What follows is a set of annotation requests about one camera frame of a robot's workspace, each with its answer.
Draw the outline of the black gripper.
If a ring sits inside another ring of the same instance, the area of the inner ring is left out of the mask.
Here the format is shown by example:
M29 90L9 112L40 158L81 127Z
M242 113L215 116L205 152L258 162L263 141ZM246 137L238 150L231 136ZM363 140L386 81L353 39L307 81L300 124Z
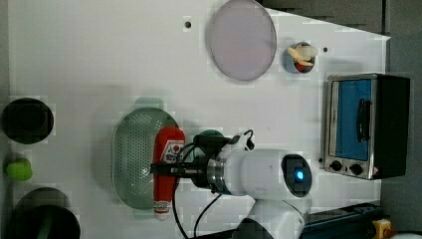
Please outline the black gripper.
M226 143L223 145L223 147L229 141L230 138L226 137ZM192 152L194 155L191 161L186 161L186 159L182 157L176 162L176 165L153 163L150 166L150 172L163 176L180 176L183 178L190 178L192 182L199 188L216 190L217 187L215 185L215 180L212 178L212 173L208 170L208 164L210 160L215 160L217 158L217 155L221 150L214 156L207 159L198 159L195 157L195 149L196 146L193 142Z

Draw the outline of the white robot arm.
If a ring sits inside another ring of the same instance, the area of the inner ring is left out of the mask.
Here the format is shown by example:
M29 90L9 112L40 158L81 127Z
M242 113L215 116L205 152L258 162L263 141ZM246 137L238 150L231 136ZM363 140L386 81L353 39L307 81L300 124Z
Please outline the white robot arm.
M312 205L311 167L299 154L255 148L253 137L250 129L231 138L197 134L190 146L201 149L202 157L187 162L178 153L150 171L189 178L220 195L252 197L255 203L232 239L300 239Z

